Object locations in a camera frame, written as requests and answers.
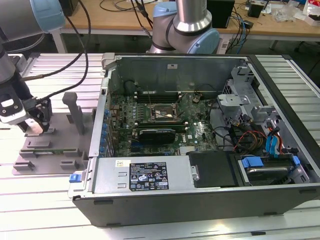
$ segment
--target power supply label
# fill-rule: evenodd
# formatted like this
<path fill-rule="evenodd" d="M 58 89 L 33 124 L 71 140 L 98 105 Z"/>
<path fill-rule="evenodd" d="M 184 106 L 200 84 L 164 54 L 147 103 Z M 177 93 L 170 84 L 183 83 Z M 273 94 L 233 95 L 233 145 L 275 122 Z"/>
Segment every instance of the power supply label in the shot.
<path fill-rule="evenodd" d="M 168 181 L 165 162 L 130 164 L 129 189 L 131 191 L 168 190 Z"/>

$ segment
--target desk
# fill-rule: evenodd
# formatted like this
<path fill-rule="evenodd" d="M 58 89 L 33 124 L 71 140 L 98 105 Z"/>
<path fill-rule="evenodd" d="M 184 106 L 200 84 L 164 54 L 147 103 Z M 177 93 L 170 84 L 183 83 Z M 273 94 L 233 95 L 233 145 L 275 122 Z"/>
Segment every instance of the desk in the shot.
<path fill-rule="evenodd" d="M 145 35 L 140 28 L 134 12 L 109 12 L 101 9 L 99 3 L 101 0 L 82 0 L 86 6 L 91 22 L 92 34 L 97 35 Z M 320 27 L 310 26 L 306 22 L 296 19 L 295 22 L 276 22 L 270 14 L 261 14 L 259 18 L 248 17 L 247 11 L 238 8 L 244 0 L 236 0 L 235 7 L 238 13 L 248 21 L 254 23 L 248 39 L 254 40 L 272 40 L 272 41 L 310 41 L 320 42 Z M 120 5 L 124 8 L 130 8 L 131 3 L 123 2 Z M 106 0 L 103 7 L 115 9 L 111 0 Z M 153 3 L 146 5 L 146 10 L 152 18 Z M 70 18 L 81 34 L 88 33 L 88 21 L 85 12 L 80 5 L 77 6 L 73 16 Z M 140 17 L 142 24 L 151 31 L 145 18 Z M 230 39 L 238 32 L 237 22 L 232 19 L 228 28 L 219 28 L 220 43 L 218 54 L 225 54 Z M 66 53 L 66 45 L 61 34 L 73 34 L 74 30 L 69 24 L 65 28 L 52 32 L 54 42 L 59 53 Z"/>

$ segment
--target metal bracket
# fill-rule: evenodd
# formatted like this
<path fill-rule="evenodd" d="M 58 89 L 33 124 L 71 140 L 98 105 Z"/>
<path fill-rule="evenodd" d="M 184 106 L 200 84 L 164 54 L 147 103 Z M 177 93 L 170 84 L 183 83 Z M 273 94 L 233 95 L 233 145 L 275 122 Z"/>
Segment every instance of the metal bracket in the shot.
<path fill-rule="evenodd" d="M 255 106 L 252 108 L 251 114 L 255 122 L 264 122 L 274 111 L 276 109 L 273 106 Z"/>

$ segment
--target white cable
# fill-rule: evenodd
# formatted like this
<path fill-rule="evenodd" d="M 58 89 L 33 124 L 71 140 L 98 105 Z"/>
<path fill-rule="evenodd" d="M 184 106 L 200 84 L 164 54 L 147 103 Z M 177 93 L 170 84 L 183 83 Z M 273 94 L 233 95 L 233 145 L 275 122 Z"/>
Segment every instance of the white cable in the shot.
<path fill-rule="evenodd" d="M 26 46 L 24 48 L 20 48 L 20 49 L 16 49 L 16 50 L 11 50 L 11 51 L 6 51 L 7 54 L 16 54 L 16 53 L 20 53 L 20 52 L 24 52 L 30 49 L 33 49 L 34 47 L 36 47 L 37 45 L 39 45 L 43 40 L 45 39 L 45 34 L 43 33 L 41 35 L 41 37 L 32 45 L 30 46 Z"/>

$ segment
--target black plastic cover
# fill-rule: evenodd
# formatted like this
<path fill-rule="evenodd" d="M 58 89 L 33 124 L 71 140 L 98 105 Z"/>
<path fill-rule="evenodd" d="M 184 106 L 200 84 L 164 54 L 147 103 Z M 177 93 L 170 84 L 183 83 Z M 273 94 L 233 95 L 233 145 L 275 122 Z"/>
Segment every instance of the black plastic cover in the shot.
<path fill-rule="evenodd" d="M 196 166 L 199 180 L 196 188 L 238 187 L 229 155 L 224 151 L 192 151 L 188 153 L 191 166 Z"/>

